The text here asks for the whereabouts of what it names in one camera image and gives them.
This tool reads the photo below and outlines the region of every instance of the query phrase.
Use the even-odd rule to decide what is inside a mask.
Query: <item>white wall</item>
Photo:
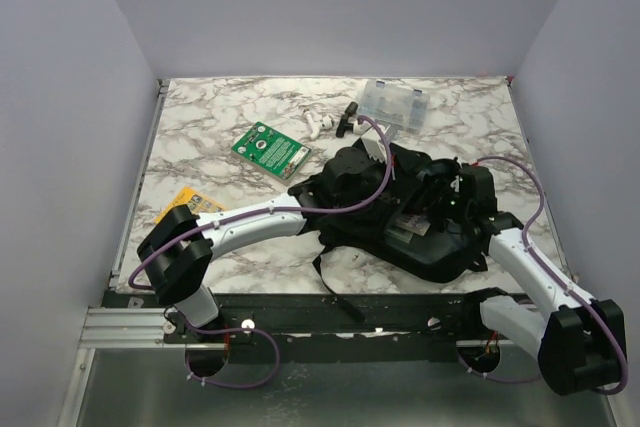
[[[0,425],[52,425],[157,84],[114,0],[0,0]]]
[[[518,71],[516,107],[568,262],[626,315],[640,399],[640,0],[559,0]],[[640,419],[640,407],[636,415]]]
[[[513,74],[556,0],[117,0],[160,77]]]

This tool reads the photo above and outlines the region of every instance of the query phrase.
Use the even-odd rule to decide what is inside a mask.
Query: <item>marble tabletop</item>
[[[389,79],[430,96],[421,135],[400,133],[394,142],[433,158],[474,161],[501,154],[528,162],[528,153],[504,78]],[[322,131],[309,140],[302,115],[309,107],[335,119],[357,100],[366,79],[236,78],[171,81],[148,167],[135,208],[117,290],[139,261],[136,247],[154,218],[185,186],[227,209],[269,200],[286,187],[231,155],[231,146],[257,121],[312,147],[310,160],[294,183],[321,170],[336,151],[356,137],[337,139]],[[493,162],[499,208],[526,220],[537,206],[533,185],[510,164]],[[531,229],[540,249],[557,265],[559,255],[546,216]],[[271,239],[229,253],[210,265],[204,283],[218,293],[326,293],[311,265],[322,250],[317,233]],[[483,273],[465,272],[447,284],[427,282],[360,250],[342,247],[323,257],[327,285],[339,293],[459,293],[490,286],[522,292],[513,278],[489,260]],[[140,276],[139,282],[148,283]]]

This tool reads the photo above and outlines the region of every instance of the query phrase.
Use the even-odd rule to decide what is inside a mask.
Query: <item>transparent plastic container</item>
[[[429,96],[421,90],[369,80],[358,102],[358,113],[412,134],[422,132]]]

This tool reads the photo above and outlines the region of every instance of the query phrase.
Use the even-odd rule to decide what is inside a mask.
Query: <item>black strap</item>
[[[324,278],[322,277],[322,267],[321,267],[322,256],[328,252],[331,252],[334,249],[334,247],[335,246],[333,245],[326,245],[322,250],[322,252],[320,252],[318,256],[315,259],[313,259],[313,262],[312,262],[313,266],[315,267],[316,272],[318,272],[318,275],[320,276],[322,285],[324,285],[325,289],[327,289],[329,292],[331,292],[331,295],[333,295],[334,303],[337,304],[338,307],[340,307],[342,310],[344,310],[354,322],[361,324],[362,322],[365,321],[365,316],[362,314],[362,312],[360,312],[351,302],[346,300],[340,294],[334,292],[334,290],[327,285],[327,283],[324,281]]]

